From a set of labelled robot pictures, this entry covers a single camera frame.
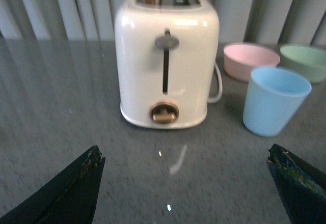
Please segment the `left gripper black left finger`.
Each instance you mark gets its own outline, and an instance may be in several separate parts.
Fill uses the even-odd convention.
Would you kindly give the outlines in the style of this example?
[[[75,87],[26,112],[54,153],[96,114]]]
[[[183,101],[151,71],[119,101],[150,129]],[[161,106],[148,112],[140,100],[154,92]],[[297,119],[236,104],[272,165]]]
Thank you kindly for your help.
[[[92,146],[1,223],[92,223],[104,164],[98,146]]]

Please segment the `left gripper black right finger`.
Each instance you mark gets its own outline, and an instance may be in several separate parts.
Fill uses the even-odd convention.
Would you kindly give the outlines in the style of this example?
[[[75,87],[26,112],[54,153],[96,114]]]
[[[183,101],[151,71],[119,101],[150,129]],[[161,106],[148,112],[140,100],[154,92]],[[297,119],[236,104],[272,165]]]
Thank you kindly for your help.
[[[325,173],[278,144],[266,164],[291,223],[325,223]]]

